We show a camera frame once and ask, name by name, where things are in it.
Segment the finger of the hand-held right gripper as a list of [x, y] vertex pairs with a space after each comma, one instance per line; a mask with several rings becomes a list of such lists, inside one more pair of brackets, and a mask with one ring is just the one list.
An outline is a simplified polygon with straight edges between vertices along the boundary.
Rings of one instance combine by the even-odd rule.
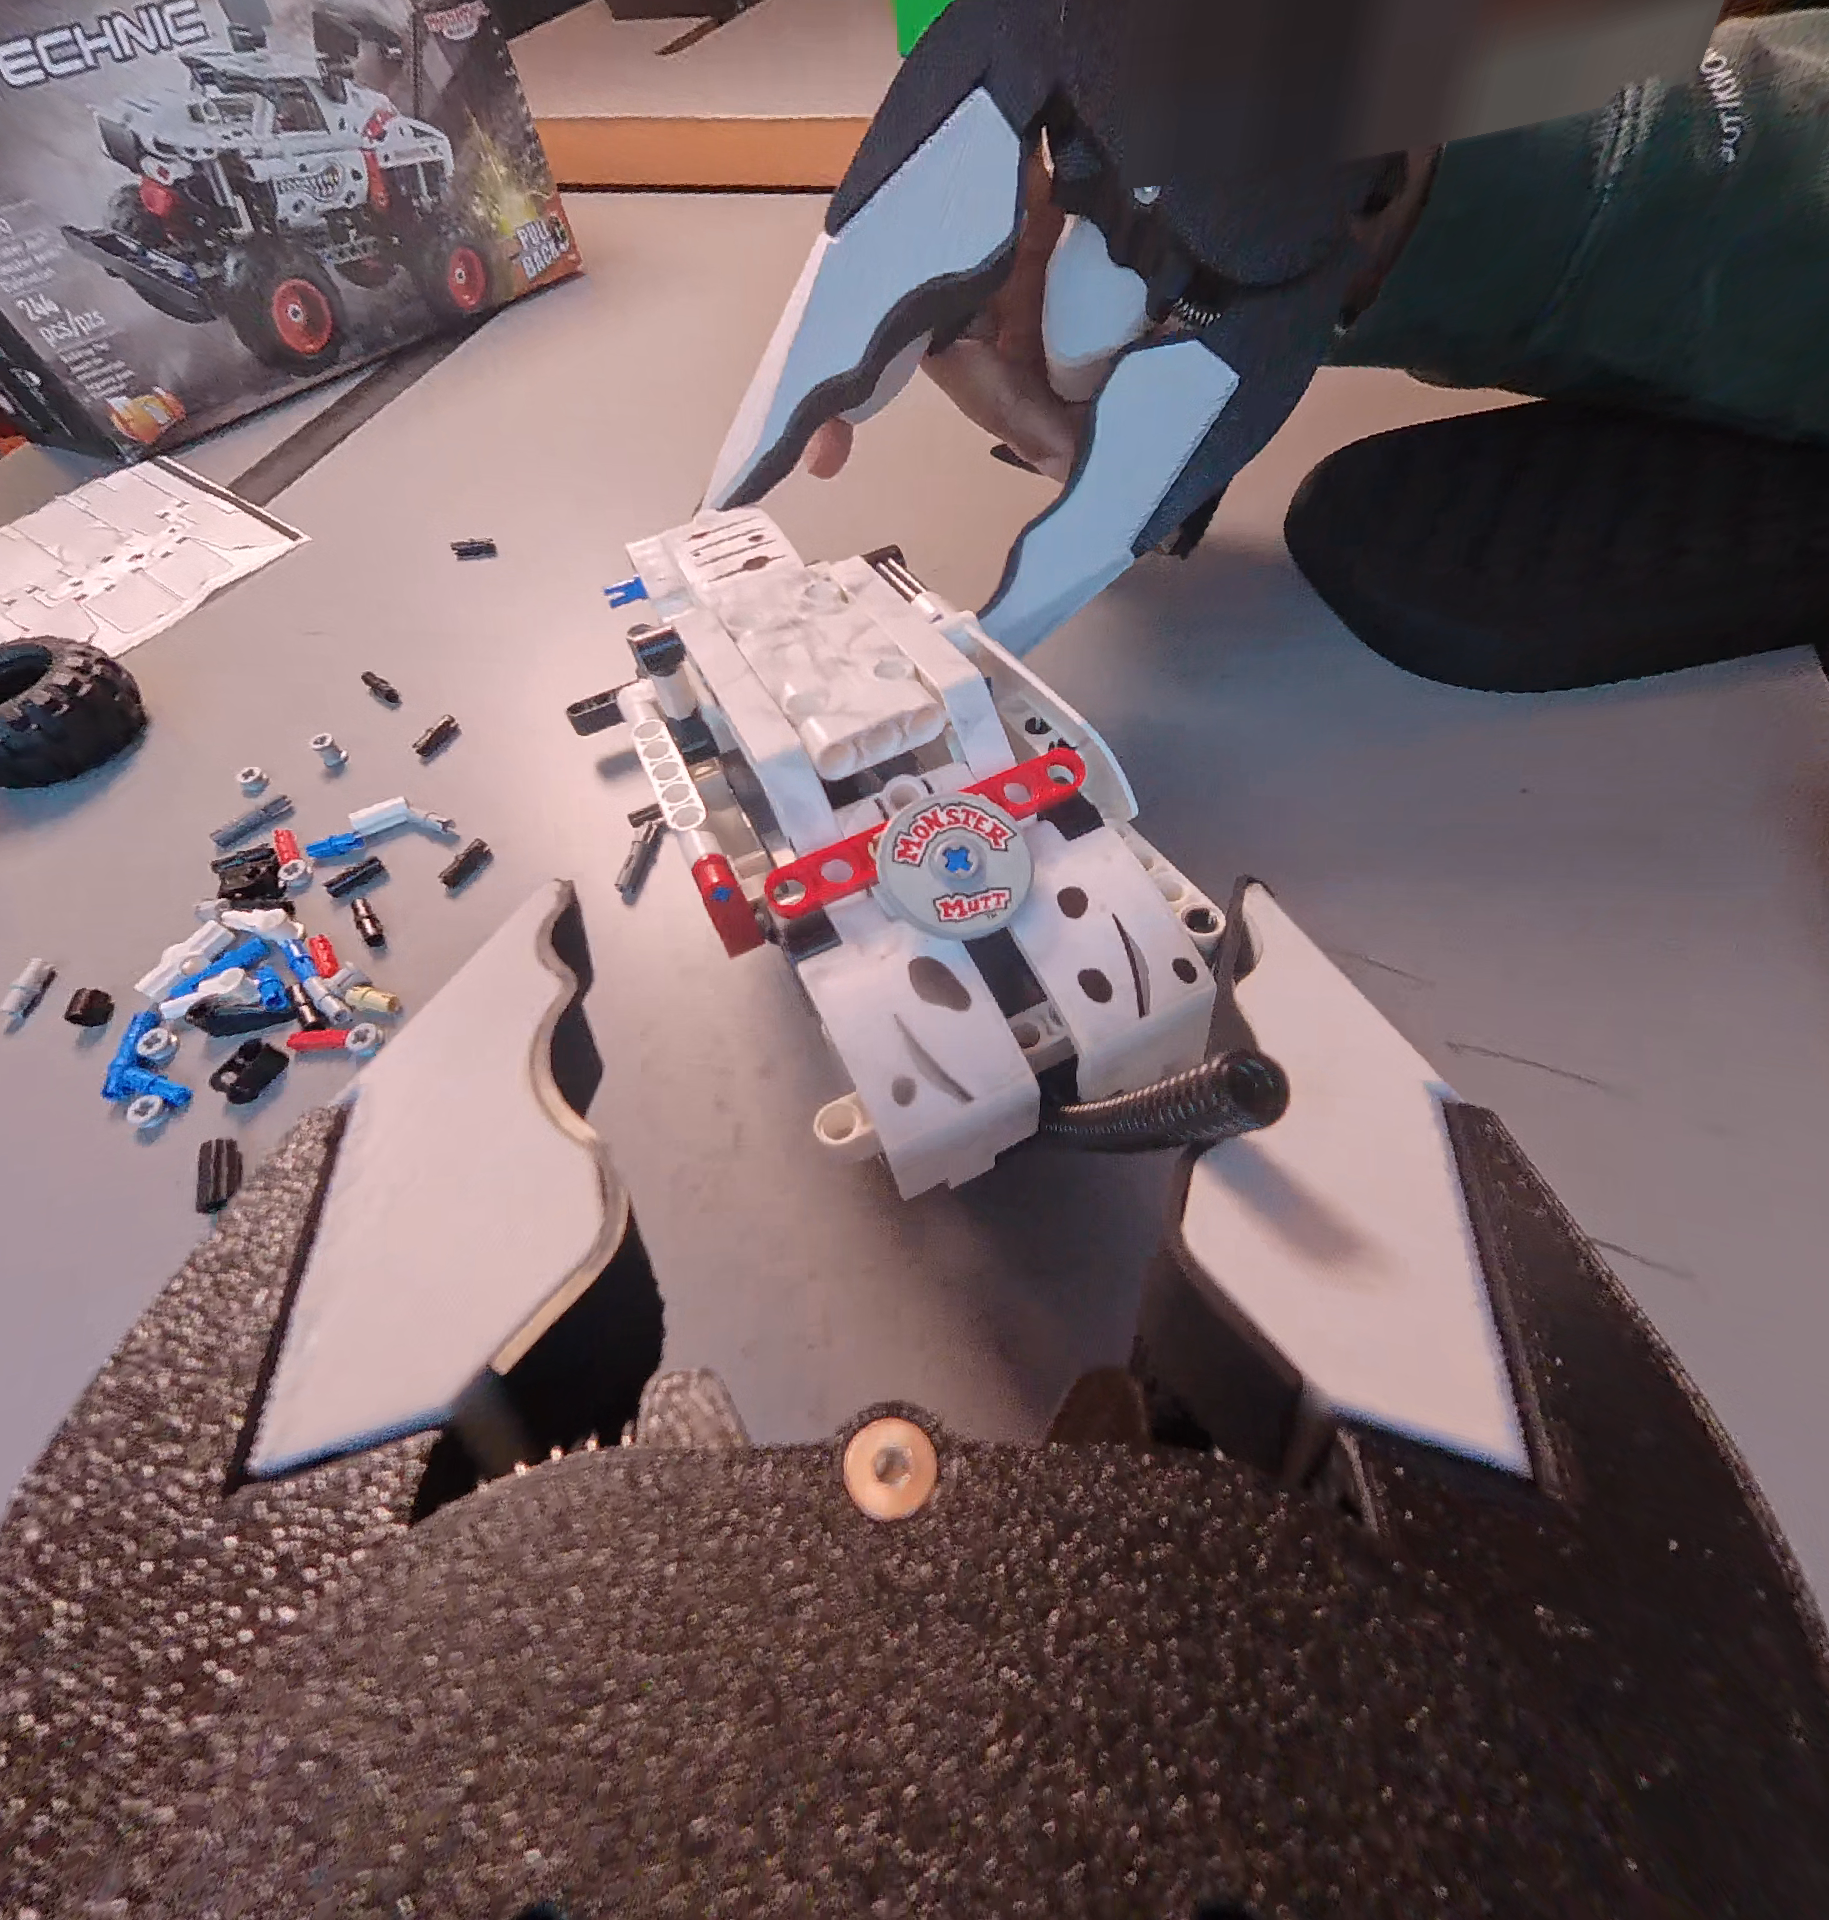
[[885, 370], [971, 315], [1023, 226], [1023, 135], [986, 86], [823, 230], [719, 449], [702, 504], [757, 504], [805, 437], [865, 411]]
[[1206, 324], [1126, 346], [1093, 397], [1068, 486], [1021, 531], [980, 627], [1028, 655], [1135, 557], [1212, 512], [1311, 384], [1340, 301], [1335, 248], [1280, 286], [1225, 294]]

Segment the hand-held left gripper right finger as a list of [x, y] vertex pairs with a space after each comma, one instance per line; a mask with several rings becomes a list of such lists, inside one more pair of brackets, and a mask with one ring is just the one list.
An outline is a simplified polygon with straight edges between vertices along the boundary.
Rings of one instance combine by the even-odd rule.
[[1142, 1301], [1158, 1416], [1286, 1477], [1345, 1425], [1529, 1482], [1454, 1087], [1260, 883], [1239, 931], [1220, 1007], [1286, 1069], [1291, 1106], [1183, 1163]]

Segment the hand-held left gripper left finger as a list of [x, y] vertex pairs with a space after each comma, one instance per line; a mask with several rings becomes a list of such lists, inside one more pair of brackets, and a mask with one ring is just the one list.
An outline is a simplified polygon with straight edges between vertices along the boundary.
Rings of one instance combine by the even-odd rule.
[[550, 879], [356, 1072], [239, 1476], [440, 1425], [482, 1470], [548, 1453], [509, 1367], [629, 1226], [585, 1116], [600, 1081], [585, 993], [582, 906]]

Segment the white brick-built truck model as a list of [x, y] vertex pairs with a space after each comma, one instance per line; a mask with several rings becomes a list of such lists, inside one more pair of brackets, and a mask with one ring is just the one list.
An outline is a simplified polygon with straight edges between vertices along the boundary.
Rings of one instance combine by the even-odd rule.
[[629, 548], [618, 727], [728, 954], [777, 951], [851, 1081], [814, 1133], [900, 1197], [1007, 1148], [1216, 1143], [1286, 1069], [1211, 1048], [1228, 915], [1136, 827], [1111, 743], [900, 557], [805, 561], [766, 509]]

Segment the person's right forearm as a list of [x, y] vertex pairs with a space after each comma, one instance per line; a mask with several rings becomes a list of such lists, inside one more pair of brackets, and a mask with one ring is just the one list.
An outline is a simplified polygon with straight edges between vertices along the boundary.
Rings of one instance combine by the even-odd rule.
[[1697, 77], [1443, 148], [1330, 365], [1829, 442], [1829, 7]]

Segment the grey desk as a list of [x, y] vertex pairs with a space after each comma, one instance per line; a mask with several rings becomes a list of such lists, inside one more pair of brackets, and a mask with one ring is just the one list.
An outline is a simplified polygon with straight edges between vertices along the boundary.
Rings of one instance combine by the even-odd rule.
[[1329, 373], [1206, 550], [1037, 666], [1150, 833], [1419, 1043], [1471, 1114], [1552, 1462], [1523, 1491], [1344, 1425], [1377, 1515], [1216, 1439], [1041, 1443], [1126, 1357], [1168, 1158], [1028, 1148], [900, 1206], [817, 1163], [834, 1092], [771, 965], [564, 708], [624, 674], [600, 580], [681, 517], [814, 201], [578, 201], [595, 275], [379, 377], [250, 482], [308, 538], [141, 646], [154, 730], [0, 798], [0, 986], [126, 978], [228, 768], [303, 825], [398, 783], [482, 833], [379, 889], [445, 1102], [528, 1027], [427, 1016], [539, 883], [588, 935], [595, 1129], [656, 1285], [595, 1285], [595, 1389], [711, 1364], [747, 1447], [568, 1447], [411, 1523], [431, 1437], [228, 1486], [264, 1357], [369, 1202], [346, 1069], [188, 1207], [221, 1102], [135, 1143], [111, 1036], [0, 1036], [0, 1914], [1829, 1914], [1829, 1641], [1686, 1333], [1829, 1588], [1829, 700], [1812, 666], [1478, 697], [1291, 571], [1291, 482], [1438, 413]]

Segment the person's right hand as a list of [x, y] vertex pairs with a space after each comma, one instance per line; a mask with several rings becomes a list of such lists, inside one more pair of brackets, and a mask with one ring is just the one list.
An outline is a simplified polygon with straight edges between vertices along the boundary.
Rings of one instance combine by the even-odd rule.
[[929, 351], [919, 370], [986, 432], [1013, 449], [1031, 471], [1065, 482], [1087, 403], [1059, 394], [1047, 365], [1041, 310], [1047, 275], [1065, 214], [1047, 201], [1023, 221], [1014, 261], [994, 301], [947, 351]]

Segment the wood-edged grey table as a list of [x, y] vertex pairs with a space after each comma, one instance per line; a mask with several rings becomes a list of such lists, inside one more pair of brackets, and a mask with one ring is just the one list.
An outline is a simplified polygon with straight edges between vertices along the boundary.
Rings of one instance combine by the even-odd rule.
[[509, 49], [564, 188], [834, 188], [900, 60], [893, 3], [757, 3], [721, 25], [582, 3]]

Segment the loose small building parts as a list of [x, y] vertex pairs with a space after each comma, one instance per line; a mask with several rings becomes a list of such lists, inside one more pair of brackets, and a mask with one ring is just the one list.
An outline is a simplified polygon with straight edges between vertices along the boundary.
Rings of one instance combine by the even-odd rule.
[[239, 849], [350, 833], [369, 803], [454, 817], [398, 825], [379, 855], [374, 963], [394, 994], [427, 994], [482, 939], [509, 879], [448, 899], [439, 869], [482, 837], [516, 869], [512, 730], [525, 666], [501, 590], [512, 542], [476, 509], [360, 524], [288, 548], [121, 666], [146, 730], [102, 768], [0, 790], [0, 1272], [128, 1262], [128, 1239], [176, 1239], [197, 1140], [283, 1125], [283, 1093], [234, 1102], [213, 1069], [246, 1036], [318, 1007], [287, 945], [356, 951], [350, 906], [313, 879], [283, 931], [201, 912], [221, 893], [213, 827], [269, 798], [294, 809]]

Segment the toy truck set box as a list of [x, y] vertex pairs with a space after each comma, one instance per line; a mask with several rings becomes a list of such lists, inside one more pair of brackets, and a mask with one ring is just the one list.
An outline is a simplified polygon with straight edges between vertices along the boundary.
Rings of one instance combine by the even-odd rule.
[[0, 432], [141, 458], [578, 269], [491, 3], [0, 3]]

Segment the black knobby toy tyre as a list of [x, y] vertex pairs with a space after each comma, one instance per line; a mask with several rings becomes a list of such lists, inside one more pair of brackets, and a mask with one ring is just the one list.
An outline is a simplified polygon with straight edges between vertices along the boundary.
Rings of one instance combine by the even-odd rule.
[[0, 790], [79, 780], [150, 727], [136, 679], [100, 646], [0, 641]]

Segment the white sticker sheet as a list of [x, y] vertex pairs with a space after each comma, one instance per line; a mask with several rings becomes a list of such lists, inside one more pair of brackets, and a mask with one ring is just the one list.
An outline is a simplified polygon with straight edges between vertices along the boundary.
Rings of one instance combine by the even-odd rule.
[[0, 527], [0, 641], [75, 638], [119, 659], [299, 542], [176, 458], [121, 466]]

